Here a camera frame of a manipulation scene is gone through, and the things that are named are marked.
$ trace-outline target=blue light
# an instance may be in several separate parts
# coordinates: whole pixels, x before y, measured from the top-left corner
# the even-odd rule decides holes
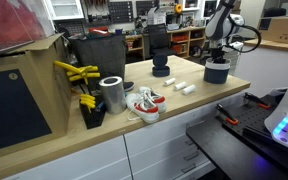
[[[283,118],[283,120],[280,123],[278,123],[278,125],[274,129],[273,133],[274,134],[279,134],[282,131],[282,129],[285,128],[285,126],[287,124],[288,124],[288,117],[286,116],[286,117]]]

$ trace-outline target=silver cylinder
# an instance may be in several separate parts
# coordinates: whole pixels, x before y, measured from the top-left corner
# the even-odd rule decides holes
[[[123,80],[118,76],[111,76],[100,81],[104,102],[109,114],[119,114],[126,108]]]

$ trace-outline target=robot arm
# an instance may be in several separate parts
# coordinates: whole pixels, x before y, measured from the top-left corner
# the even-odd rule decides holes
[[[261,35],[255,28],[244,25],[244,19],[241,15],[231,14],[235,2],[236,0],[221,0],[210,22],[206,26],[205,33],[209,39],[209,47],[214,63],[225,62],[223,59],[223,46],[245,53],[256,49],[261,43]],[[257,45],[248,51],[240,51],[230,46],[227,40],[229,36],[242,31],[243,28],[254,31],[259,39]]]

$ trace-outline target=white sneaker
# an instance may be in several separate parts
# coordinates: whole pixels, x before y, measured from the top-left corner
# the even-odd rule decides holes
[[[158,113],[164,113],[166,111],[166,103],[165,103],[165,97],[154,92],[151,88],[141,86],[138,88],[137,91],[139,94],[146,93],[148,98],[157,105],[158,107]]]
[[[127,107],[137,114],[146,123],[155,123],[158,120],[158,107],[146,94],[130,93],[125,98]]]

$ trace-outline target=drawer handle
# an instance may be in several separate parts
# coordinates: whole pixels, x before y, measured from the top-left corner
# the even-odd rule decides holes
[[[196,168],[195,163],[193,163],[192,165],[188,166],[187,168],[184,168],[184,169],[181,169],[181,170],[185,174],[185,173],[189,172],[190,170],[192,170],[194,168]]]
[[[185,141],[185,144],[188,145],[188,146],[191,146],[191,145],[194,144],[194,143],[193,143],[193,141],[188,140],[188,141]]]
[[[186,161],[189,161],[195,157],[197,157],[199,155],[198,151],[193,152],[192,154],[183,157],[183,159],[185,159]]]

